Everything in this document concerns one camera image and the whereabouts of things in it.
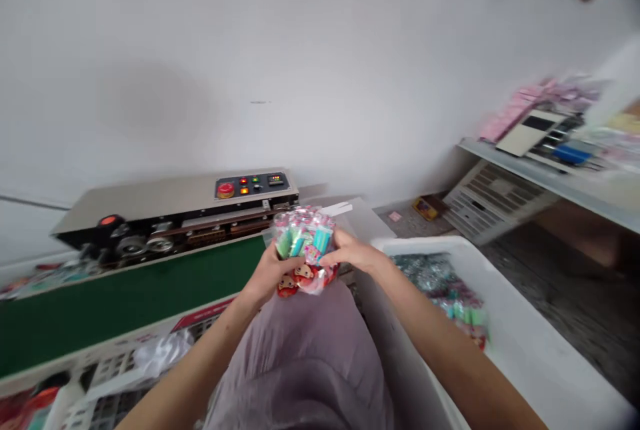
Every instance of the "hand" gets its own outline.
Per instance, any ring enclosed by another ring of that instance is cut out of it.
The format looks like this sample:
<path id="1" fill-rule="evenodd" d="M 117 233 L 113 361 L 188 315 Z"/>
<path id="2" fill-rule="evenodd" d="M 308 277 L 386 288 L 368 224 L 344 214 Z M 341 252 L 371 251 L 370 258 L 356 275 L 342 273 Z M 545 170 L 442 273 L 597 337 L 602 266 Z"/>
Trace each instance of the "hand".
<path id="1" fill-rule="evenodd" d="M 304 263 L 304 257 L 278 260 L 274 239 L 262 254 L 258 266 L 253 271 L 253 275 L 242 292 L 258 305 L 262 306 L 271 298 L 280 278 L 286 272 L 294 270 L 304 265 Z"/>
<path id="2" fill-rule="evenodd" d="M 385 268 L 389 264 L 393 265 L 388 256 L 380 250 L 361 242 L 341 228 L 335 228 L 333 237 L 338 250 L 322 257 L 320 259 L 320 265 L 322 266 L 349 262 L 364 272 L 373 273 L 377 269 Z"/>

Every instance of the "white shelf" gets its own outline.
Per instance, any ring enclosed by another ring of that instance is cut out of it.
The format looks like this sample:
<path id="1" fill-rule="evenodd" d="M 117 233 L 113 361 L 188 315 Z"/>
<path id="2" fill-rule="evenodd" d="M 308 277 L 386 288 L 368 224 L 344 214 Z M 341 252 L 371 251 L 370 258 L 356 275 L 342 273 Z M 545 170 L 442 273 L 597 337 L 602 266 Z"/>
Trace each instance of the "white shelf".
<path id="1" fill-rule="evenodd" d="M 514 157 L 496 150 L 489 143 L 473 138 L 463 139 L 458 146 L 618 225 L 640 233 L 640 177 L 637 175 L 628 173 L 612 176 L 606 171 L 563 175 L 542 163 Z"/>

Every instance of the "green conveyor belt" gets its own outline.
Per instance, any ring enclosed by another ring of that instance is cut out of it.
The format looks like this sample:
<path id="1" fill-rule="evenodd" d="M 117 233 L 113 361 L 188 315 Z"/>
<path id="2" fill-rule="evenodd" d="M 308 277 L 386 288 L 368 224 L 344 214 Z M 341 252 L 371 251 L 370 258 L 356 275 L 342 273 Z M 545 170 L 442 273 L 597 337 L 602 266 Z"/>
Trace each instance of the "green conveyor belt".
<path id="1" fill-rule="evenodd" d="M 262 237 L 0 302 L 0 378 L 242 289 Z"/>

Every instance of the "red button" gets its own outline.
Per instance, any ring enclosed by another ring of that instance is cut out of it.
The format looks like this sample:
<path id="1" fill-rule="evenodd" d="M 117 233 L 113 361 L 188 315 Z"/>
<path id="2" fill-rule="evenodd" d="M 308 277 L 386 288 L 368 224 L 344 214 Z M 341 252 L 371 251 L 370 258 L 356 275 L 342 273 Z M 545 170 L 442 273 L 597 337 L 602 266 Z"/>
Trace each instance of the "red button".
<path id="1" fill-rule="evenodd" d="M 235 190 L 231 182 L 226 182 L 218 186 L 218 198 L 231 198 Z"/>
<path id="2" fill-rule="evenodd" d="M 113 222 L 115 222 L 115 217 L 113 215 L 110 215 L 100 220 L 100 225 L 108 225 Z"/>

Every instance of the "colorful candy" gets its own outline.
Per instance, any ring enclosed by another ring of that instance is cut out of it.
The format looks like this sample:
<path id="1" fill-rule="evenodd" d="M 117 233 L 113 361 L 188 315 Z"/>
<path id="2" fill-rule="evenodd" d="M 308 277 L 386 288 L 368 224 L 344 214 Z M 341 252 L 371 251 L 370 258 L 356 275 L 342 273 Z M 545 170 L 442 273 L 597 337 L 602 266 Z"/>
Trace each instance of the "colorful candy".
<path id="1" fill-rule="evenodd" d="M 300 207 L 274 217 L 273 238 L 280 258 L 305 258 L 305 265 L 280 281 L 278 295 L 286 298 L 298 290 L 317 295 L 335 280 L 338 265 L 318 265 L 324 255 L 335 249 L 334 228 L 333 219 L 320 213 L 320 207 Z"/>
<path id="2" fill-rule="evenodd" d="M 455 274 L 448 254 L 395 255 L 391 259 L 447 318 L 484 350 L 489 334 L 487 310 L 484 302 Z"/>

